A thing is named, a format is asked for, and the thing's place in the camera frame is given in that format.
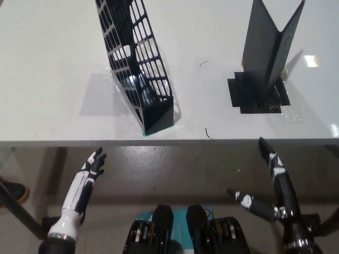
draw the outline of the black metal bracket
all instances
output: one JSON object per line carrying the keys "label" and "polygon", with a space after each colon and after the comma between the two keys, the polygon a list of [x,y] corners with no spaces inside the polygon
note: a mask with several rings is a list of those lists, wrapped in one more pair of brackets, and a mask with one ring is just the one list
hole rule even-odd
{"label": "black metal bracket", "polygon": [[262,0],[253,0],[243,54],[244,72],[228,80],[233,107],[241,113],[281,113],[290,105],[281,73],[304,7],[302,0],[280,32]]}
{"label": "black metal bracket", "polygon": [[112,74],[146,135],[174,124],[174,101],[142,0],[95,0]]}
{"label": "black metal bracket", "polygon": [[39,224],[27,211],[20,205],[16,199],[0,182],[0,201],[1,203],[38,239],[44,240],[51,226],[53,226],[60,217],[44,217],[42,224]]}

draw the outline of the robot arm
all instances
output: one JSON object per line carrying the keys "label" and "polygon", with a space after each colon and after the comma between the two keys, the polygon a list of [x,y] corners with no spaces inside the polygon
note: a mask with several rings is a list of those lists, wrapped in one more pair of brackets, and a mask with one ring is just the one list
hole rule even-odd
{"label": "robot arm", "polygon": [[75,253],[77,229],[85,219],[94,183],[104,173],[100,168],[105,163],[106,154],[100,155],[101,152],[102,148],[98,148],[92,153],[75,175],[61,210],[61,218],[50,228],[47,240],[40,245],[39,254]]}

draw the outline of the concrete floor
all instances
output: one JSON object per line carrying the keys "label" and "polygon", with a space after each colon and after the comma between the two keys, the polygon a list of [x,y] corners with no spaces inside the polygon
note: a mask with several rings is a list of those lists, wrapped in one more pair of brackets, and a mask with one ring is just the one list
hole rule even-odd
{"label": "concrete floor", "polygon": [[[325,147],[275,147],[290,173],[304,213],[327,218],[339,206],[339,160]],[[94,148],[1,148],[0,175],[25,183],[24,207],[38,220],[56,216],[76,172]],[[211,205],[215,217],[235,216],[252,253],[281,253],[281,228],[234,203],[226,188],[274,200],[272,181],[256,146],[110,147],[81,227],[77,253],[122,253],[134,218],[158,203],[173,208]],[[37,253],[39,241],[0,210],[1,253]],[[317,239],[337,253],[339,233]]]}

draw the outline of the black robotic forearm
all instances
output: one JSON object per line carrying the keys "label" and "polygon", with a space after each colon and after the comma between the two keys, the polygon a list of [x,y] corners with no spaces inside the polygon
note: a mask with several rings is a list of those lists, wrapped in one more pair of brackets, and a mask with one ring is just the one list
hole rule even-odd
{"label": "black robotic forearm", "polygon": [[74,254],[75,241],[62,238],[47,238],[40,247],[38,254]]}

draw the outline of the black pole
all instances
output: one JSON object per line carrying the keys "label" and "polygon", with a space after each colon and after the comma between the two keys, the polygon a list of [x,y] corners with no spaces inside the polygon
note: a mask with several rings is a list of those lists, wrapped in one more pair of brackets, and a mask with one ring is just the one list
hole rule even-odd
{"label": "black pole", "polygon": [[13,198],[1,182],[0,202],[38,239],[43,240],[47,237],[42,226]]}

